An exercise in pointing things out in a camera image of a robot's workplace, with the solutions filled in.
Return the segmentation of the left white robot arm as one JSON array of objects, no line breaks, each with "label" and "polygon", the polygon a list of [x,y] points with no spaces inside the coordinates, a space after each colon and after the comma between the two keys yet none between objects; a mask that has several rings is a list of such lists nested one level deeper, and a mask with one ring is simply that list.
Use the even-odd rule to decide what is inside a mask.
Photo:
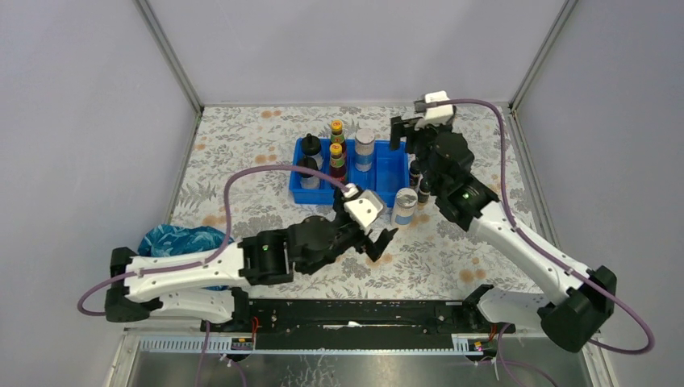
[{"label": "left white robot arm", "polygon": [[249,324],[249,308],[224,301],[209,288],[291,282],[295,273],[313,274],[350,248],[377,260],[396,231],[384,229],[371,239],[369,226],[380,212],[364,199],[359,204],[360,218],[344,205],[335,205],[332,220],[309,216],[287,228],[261,231],[230,243],[222,251],[151,257],[116,248],[111,253],[106,320],[131,323],[159,315],[194,317],[241,331]]}]

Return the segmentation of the blue patterned cloth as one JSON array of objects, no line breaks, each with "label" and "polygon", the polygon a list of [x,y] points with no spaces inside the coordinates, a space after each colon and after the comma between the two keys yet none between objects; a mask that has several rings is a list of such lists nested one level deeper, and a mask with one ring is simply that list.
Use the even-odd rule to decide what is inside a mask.
[{"label": "blue patterned cloth", "polygon": [[141,240],[137,253],[147,257],[179,256],[216,249],[226,234],[214,227],[195,228],[161,224],[150,230]]}]

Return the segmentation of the floral table mat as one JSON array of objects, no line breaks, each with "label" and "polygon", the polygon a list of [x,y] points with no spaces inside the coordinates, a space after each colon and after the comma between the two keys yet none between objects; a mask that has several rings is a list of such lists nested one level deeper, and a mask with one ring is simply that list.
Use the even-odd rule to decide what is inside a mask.
[{"label": "floral table mat", "polygon": [[[294,144],[311,133],[331,134],[344,123],[353,139],[360,128],[376,140],[390,137],[394,116],[410,118],[409,106],[208,107],[195,136],[172,224],[229,230],[235,239],[287,227],[310,215],[331,217],[328,206],[299,205],[288,188],[289,174],[271,171],[237,181],[223,204],[227,179],[241,170],[288,164]],[[484,106],[459,106],[453,124],[473,152],[473,174],[497,194],[506,194],[516,218],[534,223],[528,195],[509,136],[501,136],[494,113]],[[535,293],[536,285],[495,248],[448,222],[433,202],[419,206],[381,258],[373,262],[353,250],[313,275],[291,283],[257,286],[252,298],[462,299],[481,284]]]}]

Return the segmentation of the rear small dark spice bottle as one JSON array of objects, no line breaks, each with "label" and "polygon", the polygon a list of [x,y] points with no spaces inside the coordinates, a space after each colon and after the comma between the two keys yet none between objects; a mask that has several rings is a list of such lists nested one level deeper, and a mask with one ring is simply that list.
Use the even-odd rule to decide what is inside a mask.
[{"label": "rear small dark spice bottle", "polygon": [[421,177],[422,174],[420,172],[419,163],[417,160],[413,160],[409,164],[409,187],[413,190],[417,190]]}]

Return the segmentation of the yellow cap sauce bottle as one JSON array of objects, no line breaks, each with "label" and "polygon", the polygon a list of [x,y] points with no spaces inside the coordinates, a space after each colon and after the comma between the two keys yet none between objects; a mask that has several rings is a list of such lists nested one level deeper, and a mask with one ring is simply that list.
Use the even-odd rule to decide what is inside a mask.
[{"label": "yellow cap sauce bottle", "polygon": [[341,120],[336,119],[329,123],[329,127],[331,130],[331,142],[342,146],[345,143],[344,123]]}]

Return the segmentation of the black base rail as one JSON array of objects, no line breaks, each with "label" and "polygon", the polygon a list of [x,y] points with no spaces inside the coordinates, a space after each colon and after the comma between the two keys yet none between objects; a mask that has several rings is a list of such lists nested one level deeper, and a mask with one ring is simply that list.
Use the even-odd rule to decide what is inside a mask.
[{"label": "black base rail", "polygon": [[472,302],[440,300],[333,300],[255,298],[237,303],[224,323],[200,325],[211,333],[245,333],[267,348],[331,343],[344,348],[436,347],[449,335],[488,339],[504,323],[487,321]]}]

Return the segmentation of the front small dark spice bottle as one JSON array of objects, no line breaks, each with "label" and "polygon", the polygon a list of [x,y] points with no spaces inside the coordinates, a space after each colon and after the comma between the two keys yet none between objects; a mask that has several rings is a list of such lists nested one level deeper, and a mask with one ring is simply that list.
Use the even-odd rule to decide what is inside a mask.
[{"label": "front small dark spice bottle", "polygon": [[425,206],[431,196],[431,190],[426,178],[422,178],[417,190],[418,206]]}]

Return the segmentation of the silver lid spice tin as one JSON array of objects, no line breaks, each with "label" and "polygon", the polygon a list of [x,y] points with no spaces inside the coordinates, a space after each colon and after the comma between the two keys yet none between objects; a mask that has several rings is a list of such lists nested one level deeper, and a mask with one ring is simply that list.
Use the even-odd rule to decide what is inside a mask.
[{"label": "silver lid spice tin", "polygon": [[400,189],[395,195],[390,225],[393,228],[407,227],[413,220],[417,203],[418,195],[414,189],[408,187]]},{"label": "silver lid spice tin", "polygon": [[373,164],[375,137],[371,130],[360,128],[355,134],[355,167],[360,172],[368,172]]}]

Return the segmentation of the green label sauce bottle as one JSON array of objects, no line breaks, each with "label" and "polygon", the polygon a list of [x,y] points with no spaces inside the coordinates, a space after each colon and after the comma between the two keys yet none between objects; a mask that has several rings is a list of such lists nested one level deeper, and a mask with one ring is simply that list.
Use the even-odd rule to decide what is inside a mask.
[{"label": "green label sauce bottle", "polygon": [[329,147],[329,175],[340,183],[347,182],[347,166],[341,144],[332,143]]}]

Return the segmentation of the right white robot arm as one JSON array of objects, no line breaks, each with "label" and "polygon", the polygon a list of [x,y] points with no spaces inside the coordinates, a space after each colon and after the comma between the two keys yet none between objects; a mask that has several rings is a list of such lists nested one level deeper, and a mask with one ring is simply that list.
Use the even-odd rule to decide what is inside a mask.
[{"label": "right white robot arm", "polygon": [[591,269],[565,255],[525,224],[508,218],[503,202],[472,173],[474,154],[449,125],[418,127],[420,119],[390,120],[390,147],[401,144],[415,156],[439,212],[463,231],[486,241],[520,268],[541,292],[506,292],[483,286],[462,311],[467,328],[482,332],[492,323],[541,329],[558,347],[579,352],[611,317],[616,275]]}]

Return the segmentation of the small dark spice bottle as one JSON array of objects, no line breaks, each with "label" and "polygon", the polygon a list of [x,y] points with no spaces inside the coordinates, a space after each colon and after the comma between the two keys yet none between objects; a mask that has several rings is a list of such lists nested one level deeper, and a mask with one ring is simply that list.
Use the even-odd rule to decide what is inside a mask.
[{"label": "small dark spice bottle", "polygon": [[419,163],[417,160],[413,160],[409,164],[409,187],[413,190],[417,190],[421,177],[422,174],[420,172]]},{"label": "small dark spice bottle", "polygon": [[426,178],[422,178],[417,190],[418,206],[425,206],[431,196],[431,190]]}]

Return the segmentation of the blue plastic divided bin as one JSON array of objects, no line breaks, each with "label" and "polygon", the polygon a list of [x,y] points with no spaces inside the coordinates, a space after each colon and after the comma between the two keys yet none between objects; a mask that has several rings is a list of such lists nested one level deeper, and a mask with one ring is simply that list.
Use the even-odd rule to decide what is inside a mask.
[{"label": "blue plastic divided bin", "polygon": [[[367,172],[356,169],[355,141],[348,139],[346,144],[348,181],[362,189],[371,189],[387,207],[393,207],[396,193],[409,186],[409,160],[404,152],[405,143],[401,142],[399,149],[392,151],[389,141],[376,140],[371,168]],[[297,204],[330,206],[334,202],[335,188],[328,181],[322,180],[318,189],[305,189],[301,186],[301,177],[296,172],[290,174],[289,190]]]}]

